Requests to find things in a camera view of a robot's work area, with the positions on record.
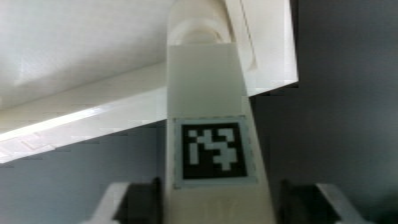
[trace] gray surface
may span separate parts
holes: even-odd
[[[154,126],[0,166],[0,223],[74,224],[88,220],[111,182],[150,182],[158,175]]]
[[[398,207],[398,1],[298,1],[300,87],[255,98],[271,190],[328,182]]]

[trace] white panel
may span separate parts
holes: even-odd
[[[165,223],[273,224],[236,45],[229,43],[168,46],[166,57]],[[206,128],[197,127],[195,130],[200,129],[200,135],[213,139],[211,132],[225,128],[223,125],[236,124],[239,117],[238,136],[243,143],[234,149],[243,155],[238,165],[234,164],[238,168],[225,175],[229,171],[218,170],[218,159],[213,160],[220,157],[211,158],[204,153],[206,149],[213,148],[209,140],[206,149],[198,151],[198,164],[188,165],[182,155],[188,155],[186,143],[191,143],[191,137],[186,138],[182,130],[193,130],[188,127],[191,124],[206,125]]]
[[[225,5],[246,91],[255,95],[298,81],[289,0],[225,0]]]
[[[158,64],[0,111],[0,163],[165,119]]]

